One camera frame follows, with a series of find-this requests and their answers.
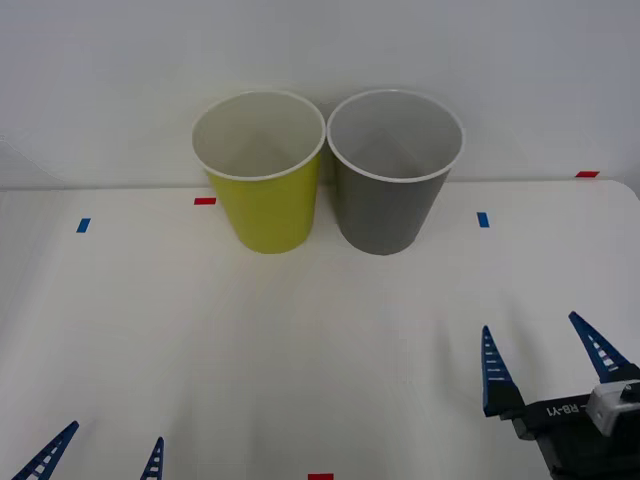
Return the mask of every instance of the white tabletop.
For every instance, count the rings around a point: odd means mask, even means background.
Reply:
[[[448,183],[389,257],[351,247],[323,191],[303,246],[253,253],[193,205],[211,194],[0,194],[0,478],[78,420],[54,479],[139,478],[162,435],[165,480],[542,480],[536,444],[482,414],[482,326],[528,402],[597,383],[571,310],[640,361],[619,183]]]

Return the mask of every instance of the yellow paper cup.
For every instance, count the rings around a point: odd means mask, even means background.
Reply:
[[[320,111],[288,92],[246,92],[195,123],[193,150],[251,250],[286,252],[309,235],[325,135]]]

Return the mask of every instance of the blue tape marker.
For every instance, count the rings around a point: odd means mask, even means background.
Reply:
[[[90,218],[83,218],[82,220],[80,220],[80,225],[78,225],[78,230],[76,230],[76,233],[85,233],[87,231],[87,228],[89,228],[90,221]]]
[[[478,212],[478,223],[480,228],[489,228],[489,217],[485,212]]]

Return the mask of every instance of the cup rim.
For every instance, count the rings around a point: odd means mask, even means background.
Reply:
[[[357,167],[356,165],[351,163],[349,160],[347,160],[338,151],[338,148],[333,143],[333,139],[331,138],[331,124],[333,123],[333,120],[335,119],[336,114],[342,108],[344,108],[347,104],[349,104],[349,103],[351,103],[351,102],[353,102],[355,100],[358,100],[358,99],[360,99],[362,97],[365,97],[367,95],[376,95],[376,94],[379,94],[379,93],[402,93],[402,94],[405,94],[405,95],[413,95],[415,97],[419,97],[421,100],[426,100],[428,102],[431,102],[431,103],[437,105],[438,107],[443,109],[446,113],[451,115],[451,118],[453,118],[453,120],[456,122],[456,125],[460,129],[460,134],[461,134],[460,149],[458,150],[458,153],[455,155],[455,157],[453,157],[453,160],[451,160],[445,167],[443,167],[440,170],[437,170],[437,171],[435,171],[433,173],[430,173],[428,175],[423,175],[423,176],[420,176],[420,177],[408,177],[408,178],[394,178],[394,177],[385,177],[383,175],[376,175],[375,173],[371,173],[371,172],[368,172],[368,171],[366,171],[366,170],[364,170],[364,169],[362,169],[360,167]],[[429,95],[425,95],[425,94],[419,93],[419,92],[413,92],[411,90],[404,90],[404,89],[401,89],[401,88],[380,88],[380,89],[376,89],[376,90],[367,90],[366,92],[362,92],[362,93],[358,93],[356,95],[352,95],[349,98],[347,98],[346,100],[343,100],[333,110],[333,112],[331,112],[331,115],[329,116],[329,121],[327,122],[327,140],[328,140],[328,143],[329,143],[329,147],[331,148],[331,151],[336,156],[336,158],[338,160],[340,160],[346,167],[350,168],[354,172],[359,173],[360,175],[364,175],[365,177],[368,177],[368,178],[371,178],[371,179],[374,179],[374,180],[380,180],[382,182],[388,182],[388,183],[418,183],[418,182],[423,182],[425,180],[431,180],[432,178],[439,177],[443,173],[448,172],[449,170],[451,170],[451,168],[453,168],[453,165],[456,163],[458,158],[460,158],[460,155],[462,155],[462,153],[464,152],[466,138],[467,138],[467,135],[466,135],[466,132],[464,130],[464,127],[462,126],[462,122],[460,121],[458,116],[451,109],[449,109],[449,107],[447,107],[446,105],[441,103],[439,100],[436,100],[435,98],[433,98],[433,97],[431,97]]]
[[[316,117],[318,117],[318,120],[320,120],[320,125],[322,127],[322,134],[320,135],[320,141],[318,142],[318,144],[315,146],[315,148],[312,150],[312,152],[305,157],[304,160],[302,160],[299,163],[296,163],[293,167],[287,168],[286,170],[282,170],[281,172],[276,172],[276,173],[270,173],[269,175],[261,175],[261,176],[254,176],[254,177],[240,177],[238,175],[229,175],[228,173],[223,173],[219,170],[216,170],[215,168],[210,167],[209,165],[207,165],[206,163],[204,163],[200,157],[198,156],[198,154],[195,151],[195,147],[193,145],[193,133],[195,132],[195,128],[198,125],[198,123],[209,113],[211,112],[213,109],[218,108],[220,105],[230,102],[231,100],[235,100],[238,97],[243,97],[243,96],[248,96],[248,95],[255,95],[255,94],[271,94],[271,95],[282,95],[282,96],[286,96],[286,97],[290,97],[293,98],[295,100],[298,100],[299,102],[304,103],[307,107],[311,108],[311,110],[313,111],[313,113],[316,115]],[[299,170],[300,168],[304,167],[305,165],[307,165],[309,162],[311,162],[311,160],[313,160],[313,158],[318,154],[318,152],[320,151],[320,149],[322,148],[322,145],[324,145],[325,139],[327,138],[327,124],[324,121],[324,117],[322,116],[322,113],[320,112],[320,110],[318,109],[318,107],[316,107],[310,100],[307,100],[306,98],[300,96],[300,95],[296,95],[295,93],[291,93],[288,92],[286,90],[246,90],[244,92],[238,93],[236,95],[231,95],[228,97],[224,97],[221,100],[218,100],[216,102],[214,102],[213,104],[211,104],[209,106],[209,108],[207,108],[192,124],[191,126],[191,148],[193,149],[193,152],[196,156],[196,161],[200,164],[200,166],[202,168],[205,169],[205,171],[207,171],[208,173],[211,173],[217,177],[222,177],[222,178],[226,178],[228,180],[236,180],[239,182],[260,182],[263,180],[272,180],[275,178],[280,178],[280,177],[284,177],[285,175],[288,175],[292,172],[295,172],[296,170]]]

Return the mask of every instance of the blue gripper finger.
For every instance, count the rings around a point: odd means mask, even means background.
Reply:
[[[27,480],[29,478],[49,480],[79,426],[78,422],[71,422],[46,447],[40,450],[40,453],[33,457],[27,466],[13,477],[13,480]]]
[[[513,416],[524,407],[520,390],[513,382],[487,326],[482,329],[482,379],[485,416],[510,413]]]
[[[569,320],[589,354],[591,363],[600,377],[600,383],[611,381],[611,375],[627,365],[629,361],[576,312],[569,314]]]
[[[149,480],[151,478],[162,480],[162,464],[164,463],[164,440],[158,438],[156,446],[153,447],[147,466],[140,480]]]

